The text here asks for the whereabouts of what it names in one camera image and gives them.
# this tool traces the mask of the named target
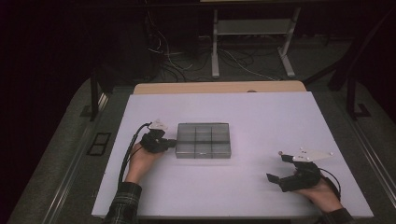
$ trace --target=white table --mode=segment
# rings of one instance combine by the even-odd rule
[[[117,190],[120,166],[143,123],[161,119],[165,138],[181,122],[230,124],[232,156],[223,160],[177,159],[173,148],[141,182],[138,215],[146,218],[299,218],[319,211],[306,198],[282,192],[266,173],[285,177],[294,166],[279,150],[300,147],[332,152],[316,165],[342,185],[342,203],[353,217],[372,217],[311,92],[238,92],[131,95],[92,214],[104,217]],[[138,139],[148,130],[142,130]]]

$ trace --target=table leg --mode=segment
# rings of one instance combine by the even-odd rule
[[[91,121],[94,121],[96,115],[99,112],[99,93],[98,93],[98,82],[97,82],[97,75],[95,71],[91,72],[91,106],[92,106],[92,113],[91,113]]]
[[[219,78],[219,58],[218,58],[218,11],[215,9],[213,19],[213,49],[212,49],[212,77]]]
[[[294,9],[293,17],[291,18],[289,29],[288,29],[288,32],[286,34],[285,43],[283,44],[282,48],[278,49],[280,59],[282,60],[283,66],[285,67],[285,70],[286,70],[286,73],[288,74],[288,77],[295,77],[296,76],[294,71],[293,71],[293,68],[291,67],[291,64],[290,64],[290,61],[289,61],[287,53],[288,53],[290,41],[291,41],[291,39],[293,37],[294,28],[295,28],[295,26],[297,24],[297,19],[298,19],[298,16],[300,14],[300,10],[301,10],[300,7],[297,7],[297,8]]]

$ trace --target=plaid sleeve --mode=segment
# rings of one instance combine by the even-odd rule
[[[121,183],[103,223],[137,224],[136,213],[141,192],[142,188],[135,183]]]
[[[335,210],[323,215],[323,220],[326,224],[354,224],[356,223],[353,217],[345,208]]]

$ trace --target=wrist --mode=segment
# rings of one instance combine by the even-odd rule
[[[128,173],[128,175],[125,177],[124,180],[124,182],[130,182],[135,184],[139,184],[139,181],[140,181],[140,176],[131,173]]]
[[[333,194],[329,195],[314,195],[311,198],[311,201],[322,211],[323,213],[330,213],[335,210],[339,210],[344,208],[343,205],[341,205],[340,201],[337,199],[337,197]]]

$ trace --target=human hand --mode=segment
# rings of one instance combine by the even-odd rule
[[[140,143],[134,145],[129,160],[129,170],[125,182],[138,184],[140,179],[151,168],[152,164],[163,155],[163,152],[151,153],[146,151]]]
[[[324,213],[330,213],[343,208],[332,188],[323,178],[310,189],[298,189],[294,192],[307,197]]]

